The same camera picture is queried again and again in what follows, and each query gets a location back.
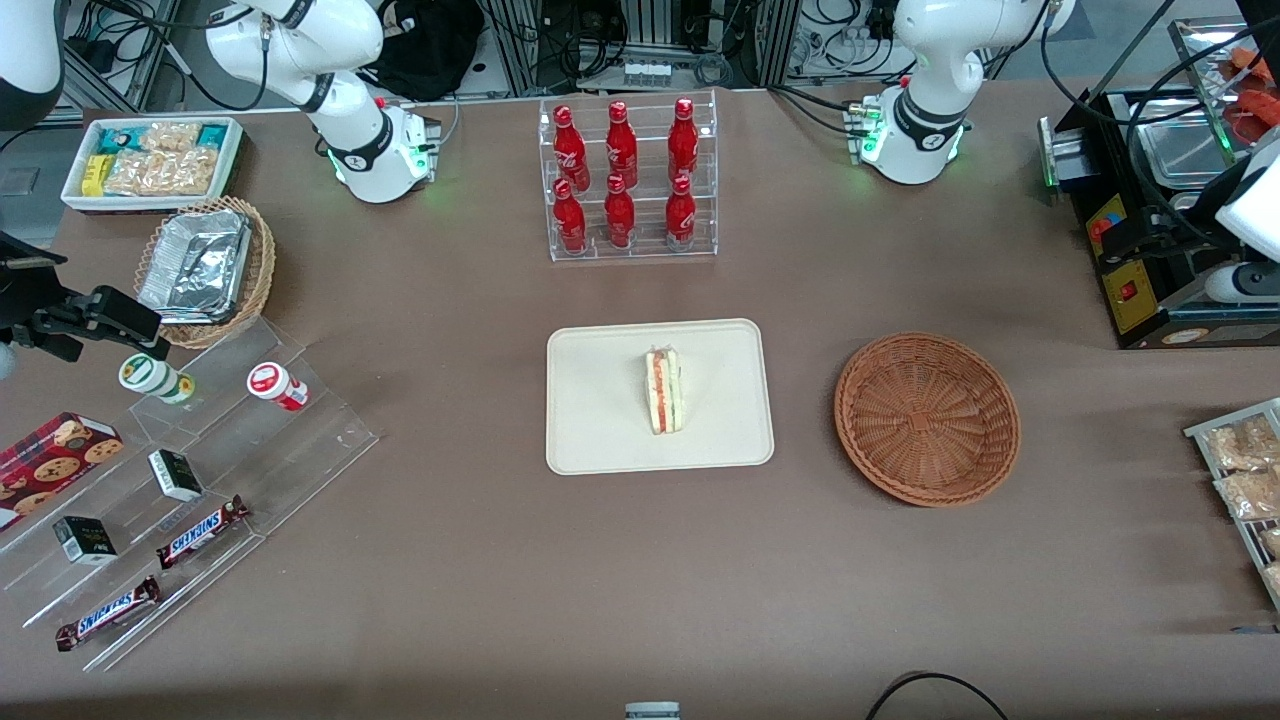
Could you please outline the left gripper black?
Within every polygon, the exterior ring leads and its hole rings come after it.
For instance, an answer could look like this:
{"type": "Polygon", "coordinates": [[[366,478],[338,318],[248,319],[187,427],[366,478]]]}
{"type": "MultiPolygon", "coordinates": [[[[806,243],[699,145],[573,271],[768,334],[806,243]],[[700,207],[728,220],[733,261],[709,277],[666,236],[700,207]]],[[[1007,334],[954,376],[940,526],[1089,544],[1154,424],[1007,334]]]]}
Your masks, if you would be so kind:
{"type": "Polygon", "coordinates": [[[1206,241],[1169,238],[1164,214],[1110,213],[1103,218],[1106,223],[1100,223],[1100,261],[1129,263],[1162,254],[1169,266],[1216,266],[1216,247],[1229,246],[1229,233],[1216,220],[1221,206],[1217,199],[1172,199],[1172,208],[1206,241]]]}

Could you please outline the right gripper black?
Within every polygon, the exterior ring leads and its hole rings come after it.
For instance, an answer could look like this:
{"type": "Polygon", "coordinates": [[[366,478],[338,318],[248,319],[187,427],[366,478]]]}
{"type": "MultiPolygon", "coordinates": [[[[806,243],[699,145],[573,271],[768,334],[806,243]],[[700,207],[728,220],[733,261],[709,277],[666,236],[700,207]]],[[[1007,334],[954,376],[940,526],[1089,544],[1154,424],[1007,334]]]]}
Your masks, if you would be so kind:
{"type": "MultiPolygon", "coordinates": [[[[55,270],[67,258],[3,232],[1,261],[3,333],[67,299],[67,288],[55,270]]],[[[73,293],[61,307],[65,324],[20,324],[20,346],[65,363],[81,357],[81,338],[132,347],[165,346],[160,315],[115,287],[97,286],[90,293],[73,293]]]]}

